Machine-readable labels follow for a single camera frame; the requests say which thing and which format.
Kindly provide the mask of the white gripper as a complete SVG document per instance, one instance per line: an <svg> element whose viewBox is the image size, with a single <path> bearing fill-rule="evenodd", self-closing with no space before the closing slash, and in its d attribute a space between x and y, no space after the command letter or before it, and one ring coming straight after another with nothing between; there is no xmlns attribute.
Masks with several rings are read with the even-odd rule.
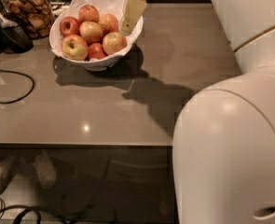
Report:
<svg viewBox="0 0 275 224"><path fill-rule="evenodd" d="M123 13L120 20L120 32L130 35L146 8L146 0L122 0Z"/></svg>

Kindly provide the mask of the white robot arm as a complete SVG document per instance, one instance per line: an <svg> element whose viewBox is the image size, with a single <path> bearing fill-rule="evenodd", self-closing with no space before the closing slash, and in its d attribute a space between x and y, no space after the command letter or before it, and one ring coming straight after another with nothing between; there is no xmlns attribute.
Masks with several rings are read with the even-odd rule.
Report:
<svg viewBox="0 0 275 224"><path fill-rule="evenodd" d="M241 69L176 121L175 224L275 224L275 0L211 0Z"/></svg>

